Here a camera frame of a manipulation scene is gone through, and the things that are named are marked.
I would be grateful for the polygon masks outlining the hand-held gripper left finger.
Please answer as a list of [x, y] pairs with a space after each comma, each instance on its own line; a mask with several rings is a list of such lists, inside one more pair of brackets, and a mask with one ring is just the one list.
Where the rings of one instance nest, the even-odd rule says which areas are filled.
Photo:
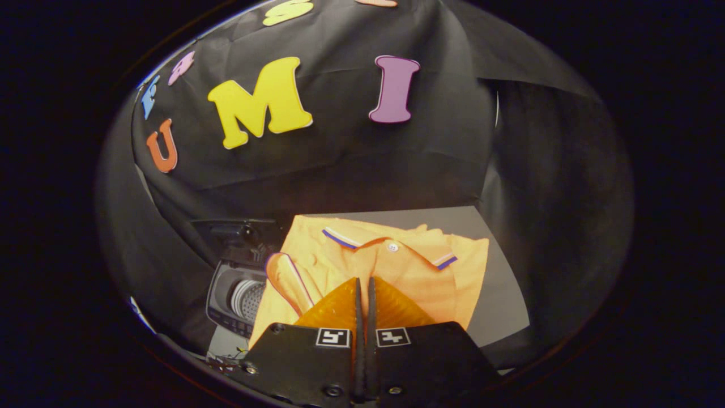
[[364, 390], [361, 284], [352, 278], [306, 313], [272, 323], [241, 362], [241, 384], [292, 406], [349, 406]]

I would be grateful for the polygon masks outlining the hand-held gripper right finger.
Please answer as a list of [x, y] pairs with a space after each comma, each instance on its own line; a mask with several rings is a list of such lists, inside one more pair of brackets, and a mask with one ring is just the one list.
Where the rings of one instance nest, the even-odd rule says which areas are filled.
[[390, 299], [399, 290], [378, 277], [368, 282], [365, 323], [367, 401], [461, 401], [487, 390], [499, 373], [456, 322], [411, 326], [394, 312], [417, 312], [415, 304]]

